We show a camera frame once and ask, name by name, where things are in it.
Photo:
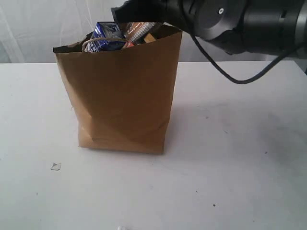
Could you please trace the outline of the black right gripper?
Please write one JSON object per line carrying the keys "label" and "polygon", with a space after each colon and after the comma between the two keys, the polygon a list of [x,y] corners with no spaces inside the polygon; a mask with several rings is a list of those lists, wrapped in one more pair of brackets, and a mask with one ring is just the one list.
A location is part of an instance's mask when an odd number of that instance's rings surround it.
{"label": "black right gripper", "polygon": [[117,23],[167,23],[190,33],[187,23],[191,6],[191,0],[127,0],[111,8],[111,13]]}

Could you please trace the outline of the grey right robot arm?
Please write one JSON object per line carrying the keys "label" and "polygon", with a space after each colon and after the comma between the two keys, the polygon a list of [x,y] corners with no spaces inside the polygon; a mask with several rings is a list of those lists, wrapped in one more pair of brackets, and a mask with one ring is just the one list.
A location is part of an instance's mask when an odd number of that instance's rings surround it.
{"label": "grey right robot arm", "polygon": [[118,23],[168,23],[230,55],[307,43],[304,0],[128,0],[111,12]]}

